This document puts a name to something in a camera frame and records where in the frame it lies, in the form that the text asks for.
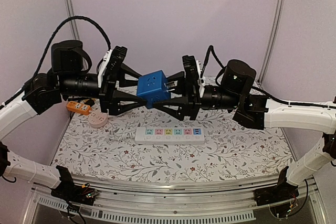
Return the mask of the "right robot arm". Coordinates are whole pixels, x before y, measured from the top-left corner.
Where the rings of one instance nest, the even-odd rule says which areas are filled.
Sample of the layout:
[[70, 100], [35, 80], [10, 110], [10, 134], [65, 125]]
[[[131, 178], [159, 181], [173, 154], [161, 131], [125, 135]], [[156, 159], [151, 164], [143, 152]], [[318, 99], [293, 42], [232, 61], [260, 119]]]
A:
[[183, 120], [196, 119], [199, 110], [227, 110], [233, 120], [247, 129], [298, 128], [322, 133], [315, 146], [296, 162], [283, 168], [275, 186], [256, 189], [258, 206], [298, 196], [298, 186], [324, 165], [335, 160], [335, 103], [283, 101], [254, 89], [256, 71], [241, 60], [230, 60], [215, 79], [205, 85], [204, 69], [194, 57], [183, 57], [184, 71], [168, 78], [174, 98], [153, 103], [153, 107]]

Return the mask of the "white multicolour power strip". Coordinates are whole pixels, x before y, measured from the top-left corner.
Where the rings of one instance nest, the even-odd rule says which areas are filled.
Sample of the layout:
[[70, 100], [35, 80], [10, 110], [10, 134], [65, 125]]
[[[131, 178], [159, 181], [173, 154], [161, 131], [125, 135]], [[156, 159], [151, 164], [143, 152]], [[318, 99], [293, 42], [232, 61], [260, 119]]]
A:
[[205, 134], [201, 127], [138, 127], [134, 141], [145, 145], [204, 144]]

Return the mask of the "blue cube socket adapter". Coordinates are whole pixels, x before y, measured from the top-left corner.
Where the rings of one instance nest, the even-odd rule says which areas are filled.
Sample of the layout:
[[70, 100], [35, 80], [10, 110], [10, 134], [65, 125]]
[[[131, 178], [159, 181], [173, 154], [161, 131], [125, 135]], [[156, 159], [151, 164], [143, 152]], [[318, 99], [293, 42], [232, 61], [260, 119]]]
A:
[[153, 108], [153, 103], [168, 100], [171, 93], [167, 88], [167, 78], [162, 70], [138, 78], [137, 97], [146, 100], [145, 107]]

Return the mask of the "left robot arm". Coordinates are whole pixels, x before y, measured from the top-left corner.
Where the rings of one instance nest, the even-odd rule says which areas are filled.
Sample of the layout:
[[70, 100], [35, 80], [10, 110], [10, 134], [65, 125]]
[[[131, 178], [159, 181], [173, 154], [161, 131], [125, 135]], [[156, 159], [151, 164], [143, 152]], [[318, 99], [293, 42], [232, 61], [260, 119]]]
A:
[[[127, 49], [109, 49], [98, 73], [90, 73], [89, 55], [79, 40], [65, 40], [51, 47], [51, 69], [39, 73], [23, 86], [16, 97], [1, 108], [1, 137], [7, 136], [25, 121], [40, 115], [70, 96], [99, 100], [102, 112], [120, 115], [144, 106], [143, 98], [119, 91], [136, 85], [139, 74], [124, 64]], [[9, 182], [21, 178], [48, 187], [54, 197], [66, 202], [93, 205], [97, 190], [89, 184], [78, 186], [69, 170], [46, 166], [10, 151], [1, 145], [1, 175]]]

